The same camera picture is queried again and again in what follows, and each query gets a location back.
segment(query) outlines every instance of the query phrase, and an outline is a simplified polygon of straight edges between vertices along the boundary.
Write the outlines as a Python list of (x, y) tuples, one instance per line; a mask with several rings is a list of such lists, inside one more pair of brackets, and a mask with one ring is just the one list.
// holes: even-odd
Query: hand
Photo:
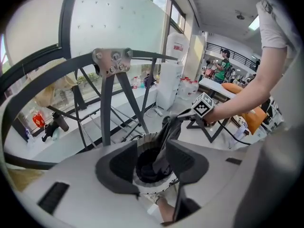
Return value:
[(217, 107), (213, 108), (211, 111), (209, 111), (205, 116), (204, 116), (204, 120), (211, 124), (214, 121), (216, 121), (216, 115), (217, 115)]

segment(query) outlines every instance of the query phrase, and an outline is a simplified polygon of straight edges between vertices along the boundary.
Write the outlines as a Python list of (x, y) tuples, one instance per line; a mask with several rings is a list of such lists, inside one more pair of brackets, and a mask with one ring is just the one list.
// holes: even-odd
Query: cable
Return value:
[(150, 110), (152, 110), (153, 107), (154, 107), (154, 104), (146, 111), (146, 116), (147, 116), (147, 117), (155, 117), (155, 116), (157, 115), (157, 113), (156, 113), (155, 115), (153, 115), (153, 116), (149, 116), (149, 115), (148, 115), (148, 112), (149, 112)]
[(236, 141), (242, 143), (242, 144), (246, 144), (246, 145), (251, 145), (250, 143), (247, 142), (242, 142), (240, 140), (238, 140), (220, 121), (218, 121), (218, 123), (232, 136), (232, 138), (234, 138)]
[(133, 136), (129, 141), (131, 141), (131, 140), (133, 140), (133, 139), (135, 139), (135, 138), (137, 138), (137, 137), (140, 137), (140, 138), (141, 138), (142, 136), (139, 135), (139, 134), (138, 134), (138, 135), (135, 135), (135, 136)]
[(147, 116), (147, 117), (155, 117), (155, 116), (158, 114), (158, 113), (156, 112), (155, 115), (153, 115), (153, 116), (149, 116), (149, 115), (148, 115), (148, 111), (152, 110), (153, 107), (154, 107), (154, 104), (151, 106), (151, 108), (150, 108), (149, 110), (146, 111), (146, 116)]

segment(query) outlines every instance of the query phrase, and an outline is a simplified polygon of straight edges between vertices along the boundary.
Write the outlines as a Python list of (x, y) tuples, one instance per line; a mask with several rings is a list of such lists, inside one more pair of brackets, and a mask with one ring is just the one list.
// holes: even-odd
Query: ceiling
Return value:
[[(260, 0), (194, 0), (203, 31), (223, 35), (251, 47), (261, 54), (261, 36), (248, 29), (257, 16), (256, 3)], [(237, 19), (239, 11), (245, 17)]]

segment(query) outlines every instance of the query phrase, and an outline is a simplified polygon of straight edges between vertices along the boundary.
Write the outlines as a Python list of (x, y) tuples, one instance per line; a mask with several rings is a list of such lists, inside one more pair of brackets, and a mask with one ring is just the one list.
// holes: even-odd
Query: orange cushion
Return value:
[(238, 86), (238, 85), (233, 84), (233, 83), (222, 83), (222, 86), (226, 90), (228, 90), (228, 91), (230, 91), (232, 93), (235, 93), (235, 94), (240, 93), (242, 91), (242, 89), (243, 89), (241, 86)]
[(245, 119), (248, 125), (248, 129), (250, 130), (252, 135), (255, 133), (255, 131), (258, 129), (258, 127), (262, 124), (262, 122), (267, 116), (267, 114), (259, 106), (256, 107), (254, 111), (255, 113), (248, 112), (241, 114), (241, 116)]

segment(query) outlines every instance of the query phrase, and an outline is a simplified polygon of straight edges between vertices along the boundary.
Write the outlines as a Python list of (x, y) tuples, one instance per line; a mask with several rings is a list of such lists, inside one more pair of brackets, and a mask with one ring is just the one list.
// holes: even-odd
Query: ceiling light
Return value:
[(252, 29), (252, 30), (256, 30), (257, 28), (260, 27), (260, 19), (259, 17), (257, 16), (255, 18), (255, 20), (249, 25), (249, 29)]

